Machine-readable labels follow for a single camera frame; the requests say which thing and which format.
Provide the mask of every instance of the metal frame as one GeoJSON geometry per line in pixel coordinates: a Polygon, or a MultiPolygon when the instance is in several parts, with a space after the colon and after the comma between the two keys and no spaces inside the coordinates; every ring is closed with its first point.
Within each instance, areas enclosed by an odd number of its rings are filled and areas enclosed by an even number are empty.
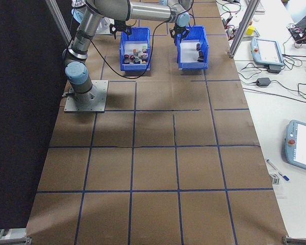
{"type": "Polygon", "coordinates": [[[230,47],[230,51],[228,53],[230,58],[233,58],[235,56],[239,48],[239,45],[243,39],[243,36],[249,26],[251,19],[253,18],[253,15],[255,14],[255,11],[259,3],[260,3],[260,0],[251,0],[249,2],[246,12],[244,14],[244,17],[239,24],[238,31],[236,32],[234,41],[230,47]]]}
{"type": "Polygon", "coordinates": [[[61,33],[61,36],[66,44],[66,46],[69,45],[69,42],[71,40],[71,35],[70,32],[67,28],[66,22],[63,19],[63,16],[61,14],[61,11],[58,7],[58,4],[56,2],[56,0],[45,0],[48,8],[50,9],[51,15],[53,17],[53,19],[56,22],[56,25],[61,33]]]}
{"type": "Polygon", "coordinates": [[[306,239],[295,239],[289,236],[283,237],[284,245],[306,245],[306,239]]]}
{"type": "Polygon", "coordinates": [[[0,245],[30,245],[32,239],[29,237],[19,239],[0,240],[0,245]]]}

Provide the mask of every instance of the black curtain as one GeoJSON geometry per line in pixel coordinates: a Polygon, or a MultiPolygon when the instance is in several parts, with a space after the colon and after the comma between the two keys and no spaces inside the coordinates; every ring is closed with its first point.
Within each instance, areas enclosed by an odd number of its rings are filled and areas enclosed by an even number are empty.
{"type": "MultiPolygon", "coordinates": [[[[70,1],[57,2],[69,27],[70,1]]],[[[0,0],[0,229],[28,222],[66,83],[64,49],[44,0],[0,0]]]]}

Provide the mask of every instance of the touchscreen tablet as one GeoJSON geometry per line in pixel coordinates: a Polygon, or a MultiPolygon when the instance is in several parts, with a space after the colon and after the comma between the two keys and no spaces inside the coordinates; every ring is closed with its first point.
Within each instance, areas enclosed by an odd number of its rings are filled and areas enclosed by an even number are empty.
{"type": "Polygon", "coordinates": [[[292,120],[287,126],[285,152],[290,164],[306,169],[306,124],[292,120]]]}

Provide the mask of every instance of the blue plastic bin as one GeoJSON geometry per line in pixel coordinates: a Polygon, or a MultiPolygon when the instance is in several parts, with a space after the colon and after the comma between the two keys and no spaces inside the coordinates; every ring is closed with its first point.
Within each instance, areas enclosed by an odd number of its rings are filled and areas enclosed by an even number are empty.
{"type": "MultiPolygon", "coordinates": [[[[177,46],[177,63],[178,69],[180,70],[194,70],[194,69],[207,69],[209,62],[209,43],[206,37],[206,32],[204,26],[193,26],[187,27],[189,29],[189,34],[186,38],[180,39],[180,34],[177,35],[175,45],[177,46]],[[200,50],[204,53],[204,62],[181,62],[181,42],[185,40],[199,40],[200,50]]],[[[198,57],[198,51],[193,49],[193,52],[198,57]]]]}
{"type": "Polygon", "coordinates": [[[124,71],[141,71],[145,70],[147,67],[147,64],[124,64],[123,63],[123,56],[125,55],[125,44],[126,42],[145,42],[147,44],[147,55],[148,60],[150,56],[150,44],[149,44],[149,27],[133,27],[132,28],[132,34],[130,36],[127,36],[126,33],[121,33],[121,39],[120,39],[120,47],[119,47],[119,53],[120,53],[120,70],[124,71]]]}

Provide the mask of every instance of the metal mounting plate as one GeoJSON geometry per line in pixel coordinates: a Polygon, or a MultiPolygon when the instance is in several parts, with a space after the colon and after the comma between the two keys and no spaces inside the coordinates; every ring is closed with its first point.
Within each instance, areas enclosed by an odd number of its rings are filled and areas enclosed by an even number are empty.
{"type": "Polygon", "coordinates": [[[93,86],[96,87],[97,94],[89,103],[83,104],[75,100],[74,90],[71,87],[65,105],[65,113],[104,113],[106,109],[108,80],[92,80],[93,86]]]}

